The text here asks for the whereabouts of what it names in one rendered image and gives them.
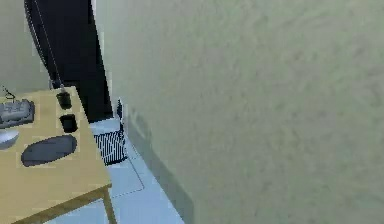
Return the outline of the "black cup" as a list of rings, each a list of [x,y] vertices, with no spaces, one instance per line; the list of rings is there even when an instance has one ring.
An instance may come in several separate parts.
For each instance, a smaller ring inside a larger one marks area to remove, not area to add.
[[[73,133],[78,129],[74,114],[66,114],[60,117],[60,122],[65,133]]]

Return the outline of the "black pepper shaker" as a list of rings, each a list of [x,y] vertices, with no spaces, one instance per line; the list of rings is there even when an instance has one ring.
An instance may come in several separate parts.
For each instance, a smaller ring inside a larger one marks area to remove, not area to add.
[[[72,107],[70,94],[66,91],[63,84],[60,85],[60,91],[56,94],[56,98],[63,110],[70,109]]]

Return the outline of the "black room door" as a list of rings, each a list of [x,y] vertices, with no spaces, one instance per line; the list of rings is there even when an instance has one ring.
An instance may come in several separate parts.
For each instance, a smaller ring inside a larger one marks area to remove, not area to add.
[[[74,86],[88,121],[113,116],[91,0],[23,0],[51,86]]]

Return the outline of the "dark grey oval plate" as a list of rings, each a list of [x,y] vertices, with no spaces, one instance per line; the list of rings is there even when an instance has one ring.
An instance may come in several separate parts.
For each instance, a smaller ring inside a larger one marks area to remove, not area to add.
[[[77,140],[72,135],[50,137],[28,145],[21,154],[25,167],[50,163],[75,152]]]

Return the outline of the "light wooden table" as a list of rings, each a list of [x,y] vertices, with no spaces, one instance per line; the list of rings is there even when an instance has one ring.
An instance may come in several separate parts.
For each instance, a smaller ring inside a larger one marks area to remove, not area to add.
[[[108,170],[76,89],[66,90],[72,101],[67,111],[59,106],[56,89],[22,96],[35,103],[35,118],[30,124],[16,126],[15,144],[0,150],[0,224],[44,223],[98,199],[104,203],[109,224],[117,224],[108,192],[112,187]],[[75,152],[49,164],[23,166],[21,154],[28,145],[64,134],[60,117],[67,113],[76,118]]]

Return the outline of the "grey toaster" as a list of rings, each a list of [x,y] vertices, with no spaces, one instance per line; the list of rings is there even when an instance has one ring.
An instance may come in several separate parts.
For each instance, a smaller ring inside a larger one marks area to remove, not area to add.
[[[35,105],[27,99],[0,103],[0,129],[34,122]]]

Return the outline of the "pale grey bowl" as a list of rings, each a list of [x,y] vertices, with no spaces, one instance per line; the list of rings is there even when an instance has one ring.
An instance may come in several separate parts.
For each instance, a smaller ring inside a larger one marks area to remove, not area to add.
[[[19,136],[17,130],[2,130],[0,131],[0,150],[10,148],[15,144]]]

